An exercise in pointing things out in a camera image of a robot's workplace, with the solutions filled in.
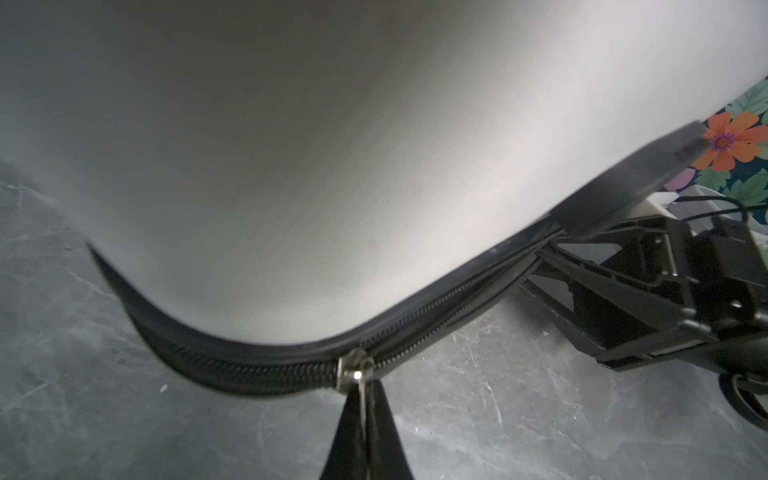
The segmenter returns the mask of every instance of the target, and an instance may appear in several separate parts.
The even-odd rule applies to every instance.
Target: floral fabric
[[[709,150],[675,177],[669,190],[697,184],[740,200],[747,206],[768,201],[768,79],[709,117]],[[768,224],[765,211],[755,220]]]

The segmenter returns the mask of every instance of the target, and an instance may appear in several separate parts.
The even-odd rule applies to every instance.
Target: orange flower
[[[754,144],[768,141],[768,125],[752,127],[760,117],[743,112],[733,119],[733,123],[730,119],[731,115],[728,112],[710,117],[708,122],[710,127],[704,135],[704,138],[710,141],[710,149],[691,167],[704,170],[712,165],[712,170],[726,172],[736,167],[734,158],[747,163],[763,151],[761,147]]]

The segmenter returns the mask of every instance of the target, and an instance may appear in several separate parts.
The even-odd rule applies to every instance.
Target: white plastic part
[[[681,197],[699,197],[714,195],[715,197],[724,197],[723,194],[712,190],[711,188],[702,187],[701,185],[691,185],[690,187],[680,192]],[[680,202],[678,204],[671,204],[667,209],[676,218],[688,218],[693,215],[707,214],[709,212],[717,212],[720,210],[731,210],[736,208],[731,202],[725,200],[702,200],[701,202]],[[741,220],[741,213],[726,214],[729,218],[734,220]],[[713,227],[712,220],[710,218],[700,218],[691,220],[688,222],[691,230],[694,234],[699,234],[705,230],[711,230]],[[766,230],[760,223],[749,217],[746,222],[747,227],[752,232],[755,241],[758,244],[765,243],[763,239],[766,235]]]
[[[768,65],[762,0],[46,5],[3,7],[0,153],[250,343],[364,323]]]
[[[653,193],[637,205],[627,217],[637,218],[649,215],[664,215],[665,217],[676,218],[667,208],[679,196],[675,192]]]

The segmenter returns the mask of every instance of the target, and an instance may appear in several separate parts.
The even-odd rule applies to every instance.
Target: black wheel
[[[725,395],[730,406],[736,410],[743,419],[747,420],[758,429],[768,432],[768,412],[760,405],[757,397],[752,392],[740,389],[738,382],[743,376],[738,373],[726,373],[720,376],[720,391]]]

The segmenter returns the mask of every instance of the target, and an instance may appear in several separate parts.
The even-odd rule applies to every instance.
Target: wire
[[[736,205],[737,209],[735,210],[728,210],[729,214],[734,214],[736,212],[741,212],[741,221],[743,223],[746,223],[750,218],[750,211],[746,208],[746,205],[742,204],[735,198],[729,198],[729,197],[721,197],[720,195],[697,195],[695,197],[678,197],[673,203],[677,202],[701,202],[705,200],[720,200],[723,202],[728,202],[730,204]],[[726,210],[718,210],[717,212],[707,212],[707,214],[700,214],[700,215],[693,215],[692,217],[688,217],[685,219],[685,221],[688,220],[696,220],[697,218],[704,218],[704,217],[714,217],[715,215],[721,215],[726,213]]]
[[[768,205],[754,205],[752,207],[744,207],[748,212],[754,212],[756,210],[765,210],[768,208]],[[693,215],[692,217],[684,218],[683,222],[690,222],[691,220],[698,220],[700,218],[708,218],[708,217],[716,217],[717,215],[725,215],[725,214],[738,214],[741,212],[744,213],[744,210],[740,208],[730,208],[728,210],[718,210],[717,212],[706,212],[705,214],[698,214]]]

